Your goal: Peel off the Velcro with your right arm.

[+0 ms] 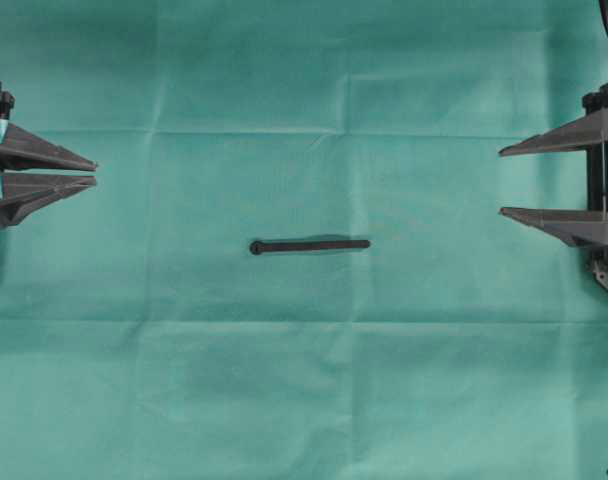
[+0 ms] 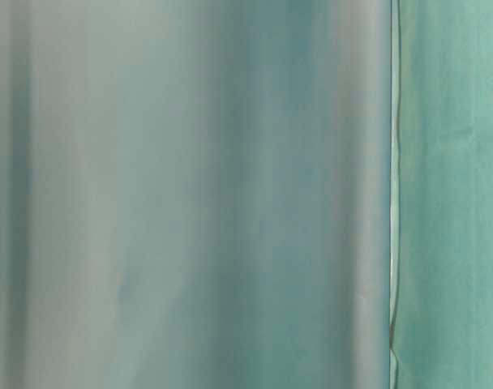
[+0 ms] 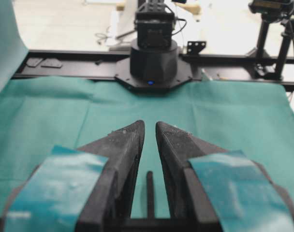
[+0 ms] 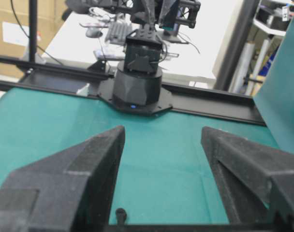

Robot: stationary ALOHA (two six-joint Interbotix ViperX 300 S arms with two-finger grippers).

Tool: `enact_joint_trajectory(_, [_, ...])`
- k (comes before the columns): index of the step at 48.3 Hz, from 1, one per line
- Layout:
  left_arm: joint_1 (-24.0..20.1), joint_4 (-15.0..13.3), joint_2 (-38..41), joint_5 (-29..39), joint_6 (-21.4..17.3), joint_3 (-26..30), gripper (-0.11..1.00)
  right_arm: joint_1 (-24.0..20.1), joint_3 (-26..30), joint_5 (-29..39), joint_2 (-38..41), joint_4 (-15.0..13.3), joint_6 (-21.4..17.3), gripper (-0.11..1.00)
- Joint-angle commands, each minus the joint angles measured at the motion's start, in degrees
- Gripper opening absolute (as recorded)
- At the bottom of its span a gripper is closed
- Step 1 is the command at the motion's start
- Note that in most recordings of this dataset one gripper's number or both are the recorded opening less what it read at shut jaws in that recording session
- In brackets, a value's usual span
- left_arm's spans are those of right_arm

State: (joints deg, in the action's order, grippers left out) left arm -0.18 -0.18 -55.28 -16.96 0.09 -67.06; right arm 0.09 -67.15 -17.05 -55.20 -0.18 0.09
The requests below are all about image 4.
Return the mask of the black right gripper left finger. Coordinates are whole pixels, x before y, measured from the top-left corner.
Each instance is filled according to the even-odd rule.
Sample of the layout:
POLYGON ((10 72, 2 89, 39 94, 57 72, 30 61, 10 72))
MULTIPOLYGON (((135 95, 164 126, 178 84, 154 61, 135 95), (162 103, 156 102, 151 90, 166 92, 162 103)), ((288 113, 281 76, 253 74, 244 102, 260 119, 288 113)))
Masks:
POLYGON ((0 187, 0 232, 73 232, 108 222, 125 128, 10 172, 0 187))

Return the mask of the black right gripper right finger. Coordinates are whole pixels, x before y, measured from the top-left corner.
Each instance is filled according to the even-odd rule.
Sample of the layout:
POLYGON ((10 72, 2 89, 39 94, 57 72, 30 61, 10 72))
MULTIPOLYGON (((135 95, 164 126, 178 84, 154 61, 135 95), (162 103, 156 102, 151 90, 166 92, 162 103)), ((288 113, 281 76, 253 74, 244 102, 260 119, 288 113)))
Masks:
POLYGON ((203 127, 201 145, 226 231, 294 232, 294 154, 211 127, 203 127))

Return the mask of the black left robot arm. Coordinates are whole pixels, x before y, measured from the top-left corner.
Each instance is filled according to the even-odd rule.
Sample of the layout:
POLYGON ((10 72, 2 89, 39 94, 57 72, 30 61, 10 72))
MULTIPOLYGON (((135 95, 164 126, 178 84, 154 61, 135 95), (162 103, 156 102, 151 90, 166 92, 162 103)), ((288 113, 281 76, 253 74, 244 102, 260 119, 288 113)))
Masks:
POLYGON ((99 84, 98 97, 120 111, 151 115, 171 109, 172 93, 162 87, 162 69, 167 45, 156 32, 176 24, 194 28, 201 3, 198 0, 67 0, 66 5, 84 14, 92 7, 111 14, 129 14, 140 28, 125 38, 125 58, 117 65, 114 78, 99 84))

